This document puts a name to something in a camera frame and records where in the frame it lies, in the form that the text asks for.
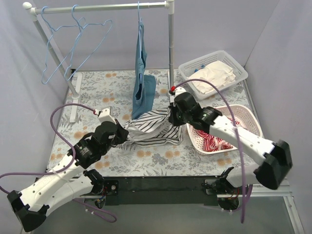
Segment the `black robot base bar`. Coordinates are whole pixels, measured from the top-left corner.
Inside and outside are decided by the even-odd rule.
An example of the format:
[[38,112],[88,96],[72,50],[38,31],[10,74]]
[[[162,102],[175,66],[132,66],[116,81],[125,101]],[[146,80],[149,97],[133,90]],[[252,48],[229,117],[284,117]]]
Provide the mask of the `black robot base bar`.
[[86,198],[106,195],[105,205],[203,204],[218,205],[217,196],[235,199],[241,188],[224,185],[219,176],[104,177],[104,191],[88,192]]

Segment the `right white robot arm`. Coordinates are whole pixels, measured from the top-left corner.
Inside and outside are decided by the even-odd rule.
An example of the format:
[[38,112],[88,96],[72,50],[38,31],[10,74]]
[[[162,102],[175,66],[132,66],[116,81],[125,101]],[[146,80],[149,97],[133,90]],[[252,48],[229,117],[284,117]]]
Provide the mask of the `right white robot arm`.
[[208,187],[218,192],[231,194],[247,184],[260,183],[277,190],[293,166],[289,144],[283,140],[273,142],[261,138],[242,127],[234,127],[219,110],[202,108],[192,94],[174,92],[170,103],[169,122],[174,126],[191,125],[196,130],[218,137],[254,160],[254,164],[241,169],[230,167]]

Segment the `black white striped tank top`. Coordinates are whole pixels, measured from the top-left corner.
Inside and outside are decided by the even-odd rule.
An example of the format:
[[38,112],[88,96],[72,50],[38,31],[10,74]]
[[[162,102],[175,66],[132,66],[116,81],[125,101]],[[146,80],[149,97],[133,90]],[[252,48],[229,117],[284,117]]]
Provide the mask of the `black white striped tank top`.
[[169,122],[170,108],[160,108],[143,113],[139,118],[125,123],[129,132],[125,144],[141,146],[163,146],[167,143],[179,145],[183,141],[183,126]]

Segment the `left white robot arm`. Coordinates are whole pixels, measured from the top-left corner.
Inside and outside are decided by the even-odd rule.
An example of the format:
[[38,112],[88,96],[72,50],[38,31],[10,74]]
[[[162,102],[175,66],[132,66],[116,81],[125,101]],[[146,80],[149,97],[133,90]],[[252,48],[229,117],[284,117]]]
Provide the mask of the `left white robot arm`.
[[74,145],[47,175],[22,191],[11,191],[8,201],[25,232],[38,228],[58,207],[84,194],[100,195],[104,178],[88,170],[102,156],[127,140],[128,131],[118,121],[105,121]]

